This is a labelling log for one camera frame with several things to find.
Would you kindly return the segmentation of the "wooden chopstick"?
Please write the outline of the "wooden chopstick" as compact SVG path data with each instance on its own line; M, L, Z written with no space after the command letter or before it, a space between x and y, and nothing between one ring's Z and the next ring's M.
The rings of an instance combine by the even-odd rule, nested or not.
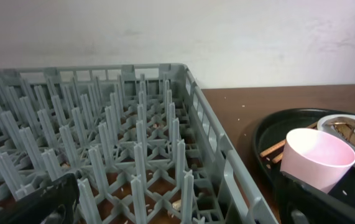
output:
M283 153L281 152L273 157L272 162L274 164L277 164L278 162L280 162L282 160L282 158L283 158Z
M278 142L277 144L274 144L273 146L269 147L268 149L262 151L260 153L260 157L266 157L270 154L272 154L273 152L277 151L280 148L284 148L285 144L286 144L286 140L282 140L280 142Z

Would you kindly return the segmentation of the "pink plastic cup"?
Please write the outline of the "pink plastic cup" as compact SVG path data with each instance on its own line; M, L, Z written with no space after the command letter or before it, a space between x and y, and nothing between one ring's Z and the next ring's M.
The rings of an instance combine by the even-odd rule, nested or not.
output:
M310 128L286 135L280 171L328 193L355 164L355 152L336 136Z

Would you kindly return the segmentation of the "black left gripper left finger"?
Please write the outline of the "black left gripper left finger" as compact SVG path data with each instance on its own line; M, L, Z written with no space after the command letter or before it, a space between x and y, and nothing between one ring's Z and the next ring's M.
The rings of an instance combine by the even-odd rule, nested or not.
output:
M74 174L65 174L0 211L0 224L73 223L80 197Z

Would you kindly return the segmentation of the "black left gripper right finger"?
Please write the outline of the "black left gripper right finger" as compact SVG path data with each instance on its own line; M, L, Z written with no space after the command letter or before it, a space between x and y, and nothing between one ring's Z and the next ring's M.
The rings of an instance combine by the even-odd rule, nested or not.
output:
M355 170L324 193L284 172L273 172L282 223L355 223Z

